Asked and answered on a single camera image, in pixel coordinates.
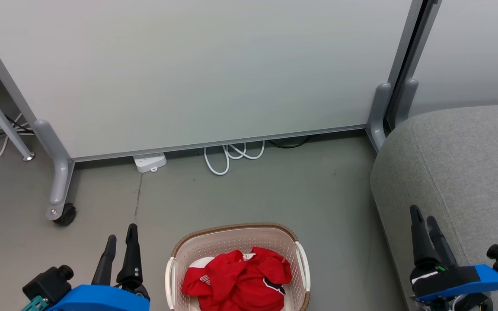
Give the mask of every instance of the power strip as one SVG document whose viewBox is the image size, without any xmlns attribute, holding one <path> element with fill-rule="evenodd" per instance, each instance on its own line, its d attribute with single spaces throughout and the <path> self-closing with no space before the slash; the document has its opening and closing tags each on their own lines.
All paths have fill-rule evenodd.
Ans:
<svg viewBox="0 0 498 311">
<path fill-rule="evenodd" d="M 150 153 L 138 156 L 135 155 L 134 162 L 136 163 L 138 172 L 146 173 L 148 171 L 151 171 L 155 173 L 159 167 L 162 167 L 166 164 L 166 157 L 164 157 L 164 153 Z"/>
</svg>

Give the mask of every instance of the laundry basket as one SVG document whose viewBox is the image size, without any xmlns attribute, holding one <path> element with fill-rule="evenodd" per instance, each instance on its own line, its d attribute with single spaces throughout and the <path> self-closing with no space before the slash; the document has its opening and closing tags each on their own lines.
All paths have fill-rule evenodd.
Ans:
<svg viewBox="0 0 498 311">
<path fill-rule="evenodd" d="M 189 265 L 204 257 L 251 248 L 268 248 L 291 264 L 292 281 L 284 285 L 283 311 L 305 311 L 310 301 L 310 270 L 305 250 L 288 228 L 269 222 L 222 226 L 193 232 L 185 236 L 172 251 L 166 265 L 164 288 L 168 307 L 174 311 L 199 311 L 197 297 L 181 292 Z"/>
</svg>

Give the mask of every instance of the floor crack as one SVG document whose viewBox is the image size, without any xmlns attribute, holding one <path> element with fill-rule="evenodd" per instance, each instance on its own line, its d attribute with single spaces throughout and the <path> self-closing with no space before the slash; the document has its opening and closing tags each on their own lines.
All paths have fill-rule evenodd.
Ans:
<svg viewBox="0 0 498 311">
<path fill-rule="evenodd" d="M 136 211 L 134 212 L 134 217 L 138 217 L 138 207 L 140 206 L 140 195 L 142 193 L 142 181 L 144 180 L 144 175 L 140 176 L 140 186 L 138 187 L 138 199 L 136 201 Z"/>
</svg>

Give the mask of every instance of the gray fabric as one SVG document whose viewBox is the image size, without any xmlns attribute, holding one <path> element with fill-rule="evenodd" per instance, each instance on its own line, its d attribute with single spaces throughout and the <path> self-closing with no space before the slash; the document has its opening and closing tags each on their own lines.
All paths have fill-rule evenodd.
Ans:
<svg viewBox="0 0 498 311">
<path fill-rule="evenodd" d="M 498 106 L 402 123 L 376 158 L 371 186 L 405 295 L 413 294 L 412 204 L 437 219 L 459 264 L 492 265 L 485 253 L 498 244 Z M 493 300 L 497 311 L 498 293 Z"/>
</svg>

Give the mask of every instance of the white board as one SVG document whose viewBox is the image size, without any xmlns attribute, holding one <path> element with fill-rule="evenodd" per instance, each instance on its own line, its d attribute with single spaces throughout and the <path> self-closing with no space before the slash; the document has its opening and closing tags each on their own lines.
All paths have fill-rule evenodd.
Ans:
<svg viewBox="0 0 498 311">
<path fill-rule="evenodd" d="M 444 0 L 414 77 L 409 116 L 498 105 L 498 0 Z"/>
<path fill-rule="evenodd" d="M 0 0 L 0 58 L 73 158 L 365 124 L 409 0 Z"/>
</svg>

